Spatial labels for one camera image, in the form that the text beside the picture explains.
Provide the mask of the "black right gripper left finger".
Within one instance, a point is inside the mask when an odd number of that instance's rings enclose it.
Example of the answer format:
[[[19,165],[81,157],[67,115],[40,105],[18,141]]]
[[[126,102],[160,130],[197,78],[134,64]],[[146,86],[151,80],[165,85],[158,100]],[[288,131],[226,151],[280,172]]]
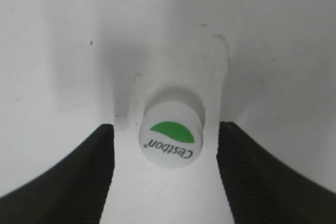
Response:
[[[112,183],[114,128],[100,125],[48,171],[1,197],[1,223],[99,223]]]

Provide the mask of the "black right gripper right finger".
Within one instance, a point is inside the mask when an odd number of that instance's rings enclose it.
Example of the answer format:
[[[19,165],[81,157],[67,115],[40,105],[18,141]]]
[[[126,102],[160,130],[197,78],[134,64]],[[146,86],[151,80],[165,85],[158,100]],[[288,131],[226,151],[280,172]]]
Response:
[[[237,124],[220,123],[216,158],[234,223],[335,223],[335,193],[276,159]]]

